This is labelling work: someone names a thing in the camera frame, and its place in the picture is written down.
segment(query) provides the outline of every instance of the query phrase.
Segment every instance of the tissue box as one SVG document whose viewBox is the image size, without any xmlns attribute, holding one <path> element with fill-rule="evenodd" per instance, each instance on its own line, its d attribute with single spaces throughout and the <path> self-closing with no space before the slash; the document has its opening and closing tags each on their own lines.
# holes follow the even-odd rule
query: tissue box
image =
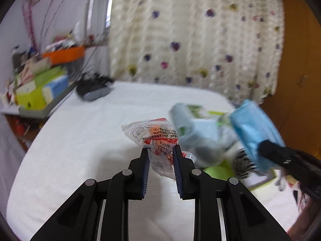
<svg viewBox="0 0 321 241">
<path fill-rule="evenodd" d="M 62 75 L 42 87 L 42 95 L 45 102 L 49 104 L 55 97 L 59 96 L 68 87 L 67 75 Z"/>
<path fill-rule="evenodd" d="M 38 80 L 38 82 L 41 83 L 47 79 L 49 79 L 49 82 L 50 82 L 51 80 L 55 79 L 56 77 L 65 74 L 65 70 L 61 67 L 56 67 L 51 70 L 53 70 L 53 71 L 52 71 L 51 75 L 49 75 L 50 78 L 49 77 L 44 78 L 44 76 L 41 76 L 41 81 Z M 37 87 L 33 91 L 26 92 L 26 93 L 23 90 L 18 91 L 20 89 L 19 88 L 16 91 L 16 97 L 17 97 L 18 104 L 23 106 L 23 108 L 25 108 L 25 109 L 41 110 L 43 107 L 46 106 L 46 101 L 45 101 L 43 94 L 42 94 L 42 87 L 43 86 L 44 86 L 44 84 L 42 83 L 42 85 L 40 85 L 39 87 Z"/>
<path fill-rule="evenodd" d="M 22 85 L 16 90 L 17 95 L 27 94 L 33 92 L 36 88 L 40 87 L 41 85 L 45 84 L 52 78 L 57 77 L 65 73 L 65 70 L 61 66 L 57 66 L 50 70 L 47 70 L 39 75 L 37 75 L 33 81 L 28 82 L 27 84 Z"/>
</svg>

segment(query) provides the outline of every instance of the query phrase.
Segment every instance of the decorative branch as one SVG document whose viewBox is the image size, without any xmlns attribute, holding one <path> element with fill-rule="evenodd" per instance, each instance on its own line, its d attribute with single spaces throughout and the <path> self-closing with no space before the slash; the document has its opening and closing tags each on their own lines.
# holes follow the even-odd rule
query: decorative branch
<svg viewBox="0 0 321 241">
<path fill-rule="evenodd" d="M 35 39 L 35 32 L 34 32 L 34 25 L 33 25 L 33 4 L 32 0 L 30 0 L 28 5 L 28 19 L 29 19 L 29 26 L 30 26 L 30 35 L 31 35 L 31 44 L 33 45 L 33 49 L 37 52 L 37 43 Z"/>
<path fill-rule="evenodd" d="M 47 27 L 47 29 L 46 29 L 46 31 L 45 31 L 45 34 L 44 34 L 44 36 L 43 36 L 43 39 L 42 39 L 42 43 L 43 43 L 43 41 L 44 41 L 44 39 L 45 39 L 45 37 L 46 37 L 46 35 L 47 35 L 47 33 L 48 33 L 49 29 L 50 29 L 50 25 L 51 25 L 51 24 L 52 24 L 52 22 L 54 21 L 54 19 L 55 19 L 55 17 L 56 17 L 56 15 L 57 15 L 57 13 L 58 13 L 58 11 L 59 11 L 60 7 L 61 7 L 61 6 L 62 6 L 62 4 L 64 3 L 64 1 L 65 1 L 65 0 L 61 0 L 61 2 L 60 2 L 60 4 L 59 4 L 59 6 L 58 6 L 58 8 L 57 8 L 57 10 L 55 11 L 55 13 L 54 13 L 54 15 L 53 15 L 53 17 L 52 17 L 51 21 L 49 22 L 49 25 L 48 25 L 48 27 Z"/>
<path fill-rule="evenodd" d="M 48 8 L 47 8 L 45 17 L 44 17 L 44 19 L 43 19 L 43 22 L 42 22 L 41 32 L 40 32 L 40 38 L 39 38 L 39 49 L 40 49 L 40 50 L 41 50 L 41 46 L 42 46 L 42 42 L 43 42 L 42 34 L 43 34 L 43 30 L 44 30 L 44 28 L 45 28 L 45 23 L 46 23 L 46 20 L 47 20 L 47 15 L 48 15 L 49 10 L 50 10 L 50 7 L 52 6 L 53 3 L 54 3 L 54 0 L 51 0 L 50 3 L 49 3 L 49 6 L 48 6 Z"/>
<path fill-rule="evenodd" d="M 38 51 L 35 34 L 34 34 L 32 0 L 30 0 L 28 4 L 28 10 L 25 9 L 24 3 L 21 6 L 21 10 L 22 10 L 23 22 L 28 34 L 28 38 L 30 39 L 31 44 L 35 49 L 35 51 Z"/>
</svg>

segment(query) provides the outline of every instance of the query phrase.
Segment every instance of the plastic wrapper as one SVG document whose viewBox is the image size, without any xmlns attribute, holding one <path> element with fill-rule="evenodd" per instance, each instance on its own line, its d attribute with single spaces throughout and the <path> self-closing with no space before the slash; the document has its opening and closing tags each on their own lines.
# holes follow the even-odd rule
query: plastic wrapper
<svg viewBox="0 0 321 241">
<path fill-rule="evenodd" d="M 177 144 L 179 137 L 166 118 L 137 121 L 121 127 L 124 134 L 137 145 L 142 148 L 150 148 L 148 156 L 151 168 L 155 172 L 161 176 L 175 179 L 172 149 Z M 183 153 L 183 155 L 196 160 L 189 152 Z"/>
<path fill-rule="evenodd" d="M 82 35 L 81 35 L 81 25 L 80 22 L 77 22 L 75 28 L 73 29 L 73 39 L 78 43 L 81 44 Z"/>
</svg>

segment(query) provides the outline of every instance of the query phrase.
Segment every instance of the wooden wardrobe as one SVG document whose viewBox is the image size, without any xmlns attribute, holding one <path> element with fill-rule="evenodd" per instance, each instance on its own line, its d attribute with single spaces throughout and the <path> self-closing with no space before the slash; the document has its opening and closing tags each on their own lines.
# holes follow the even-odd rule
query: wooden wardrobe
<svg viewBox="0 0 321 241">
<path fill-rule="evenodd" d="M 283 0 L 285 38 L 276 93 L 261 108 L 286 145 L 321 158 L 321 26 L 305 0 Z"/>
</svg>

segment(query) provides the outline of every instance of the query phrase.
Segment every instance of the white bedsheet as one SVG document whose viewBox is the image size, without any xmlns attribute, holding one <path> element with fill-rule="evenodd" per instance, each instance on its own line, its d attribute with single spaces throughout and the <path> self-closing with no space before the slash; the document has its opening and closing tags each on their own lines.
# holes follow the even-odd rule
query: white bedsheet
<svg viewBox="0 0 321 241">
<path fill-rule="evenodd" d="M 122 124 L 170 119 L 169 110 L 176 102 L 233 110 L 223 96 L 199 89 L 125 82 L 116 82 L 114 88 L 94 102 L 73 94 L 33 142 L 7 206 L 8 224 L 22 241 L 30 240 L 86 179 L 111 178 L 139 157 L 141 149 L 123 134 Z M 270 185 L 255 195 L 285 229 L 295 221 L 297 210 L 289 188 L 278 192 Z M 150 170 L 145 199 L 129 203 L 130 240 L 192 240 L 193 226 L 194 201 L 182 201 L 173 180 Z"/>
</svg>

